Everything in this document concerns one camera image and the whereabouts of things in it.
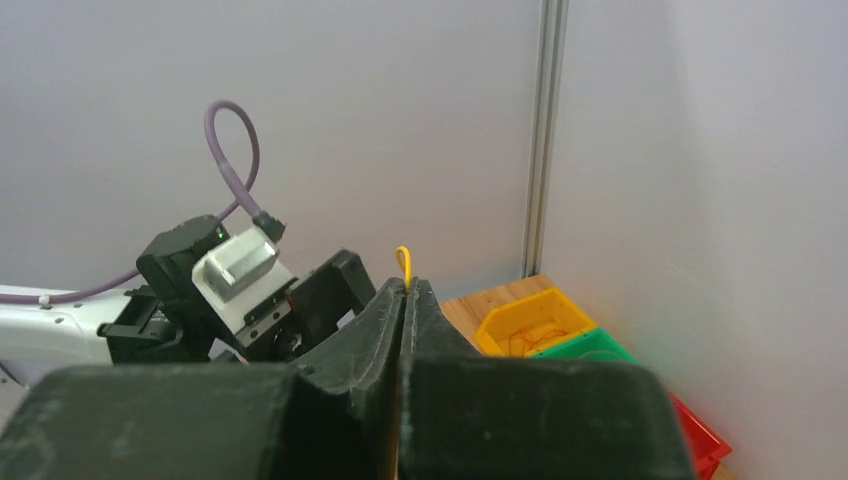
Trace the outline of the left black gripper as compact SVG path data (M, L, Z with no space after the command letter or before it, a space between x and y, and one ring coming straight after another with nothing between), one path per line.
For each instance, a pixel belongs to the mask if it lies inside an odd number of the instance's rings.
M360 256L342 249L303 278L288 281L251 302L235 334L249 362L292 362L359 314L376 294Z

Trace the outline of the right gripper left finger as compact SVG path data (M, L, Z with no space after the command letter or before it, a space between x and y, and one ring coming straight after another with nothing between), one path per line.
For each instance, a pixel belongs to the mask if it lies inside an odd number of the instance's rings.
M77 366L1 436L5 479L391 479L406 295L387 280L300 360Z

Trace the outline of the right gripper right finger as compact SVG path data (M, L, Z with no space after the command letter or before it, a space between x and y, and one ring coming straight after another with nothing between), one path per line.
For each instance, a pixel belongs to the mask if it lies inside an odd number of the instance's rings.
M672 401L631 363L489 357L408 289L399 358L403 479L692 479Z

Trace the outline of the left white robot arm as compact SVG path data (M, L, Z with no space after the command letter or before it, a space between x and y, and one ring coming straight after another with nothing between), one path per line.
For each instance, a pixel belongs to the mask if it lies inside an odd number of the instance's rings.
M231 235L212 215L158 234L138 258L144 284L85 298L42 294L31 305L1 290L3 378L24 385L81 364L290 362L359 313L375 287L360 257L340 250L303 277L259 227Z

